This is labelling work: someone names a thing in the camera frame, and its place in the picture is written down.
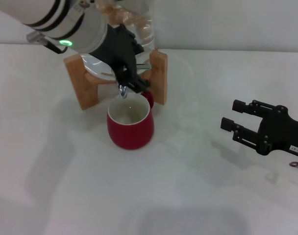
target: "white tabletop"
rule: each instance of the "white tabletop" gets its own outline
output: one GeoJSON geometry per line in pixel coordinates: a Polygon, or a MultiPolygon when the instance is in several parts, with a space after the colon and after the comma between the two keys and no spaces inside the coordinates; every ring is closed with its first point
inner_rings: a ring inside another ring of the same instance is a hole
{"type": "Polygon", "coordinates": [[[137,151],[106,129],[109,99],[77,103],[63,58],[0,45],[0,235],[298,235],[298,157],[260,156],[220,129],[257,131],[235,99],[298,120],[298,53],[162,50],[169,96],[137,151]]]}

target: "wooden dispenser stand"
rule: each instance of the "wooden dispenser stand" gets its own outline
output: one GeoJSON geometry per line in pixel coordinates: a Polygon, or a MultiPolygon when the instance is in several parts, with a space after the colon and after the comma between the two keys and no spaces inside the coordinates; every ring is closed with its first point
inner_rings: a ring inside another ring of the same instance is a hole
{"type": "MultiPolygon", "coordinates": [[[[166,104],[168,90],[168,56],[157,49],[150,53],[151,70],[145,71],[141,77],[150,81],[149,91],[153,94],[154,102],[166,104]]],[[[99,104],[98,87],[102,84],[113,84],[90,74],[84,66],[79,54],[64,59],[64,64],[69,73],[78,102],[82,110],[89,109],[99,104]]]]}

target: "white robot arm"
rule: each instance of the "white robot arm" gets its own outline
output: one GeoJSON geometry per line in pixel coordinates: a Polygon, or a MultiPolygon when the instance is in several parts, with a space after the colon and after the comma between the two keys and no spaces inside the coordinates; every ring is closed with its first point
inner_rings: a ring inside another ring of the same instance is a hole
{"type": "MultiPolygon", "coordinates": [[[[148,7],[148,0],[121,2],[133,12],[143,12],[148,7]]],[[[47,36],[79,53],[90,54],[112,68],[120,85],[137,93],[143,91],[149,84],[138,76],[135,59],[143,48],[124,25],[108,25],[93,3],[94,0],[0,0],[0,11],[35,30],[28,36],[30,42],[37,41],[57,52],[44,38],[47,36]]]]}

